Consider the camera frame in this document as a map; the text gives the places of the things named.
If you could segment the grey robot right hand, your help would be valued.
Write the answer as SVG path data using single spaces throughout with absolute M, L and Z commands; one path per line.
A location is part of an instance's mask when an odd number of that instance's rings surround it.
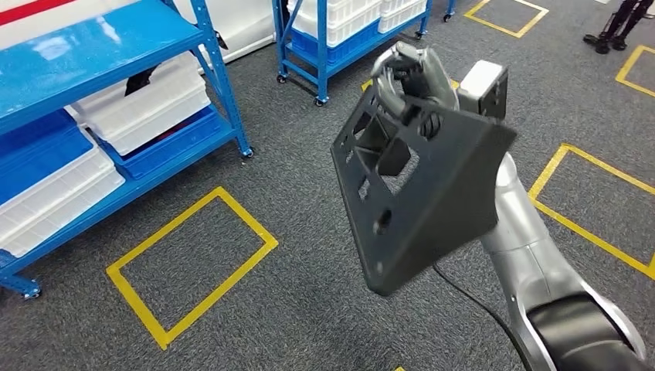
M 457 110 L 459 99 L 436 52 L 398 41 L 374 62 L 371 79 L 379 103 L 393 117 L 407 115 L 414 100 Z

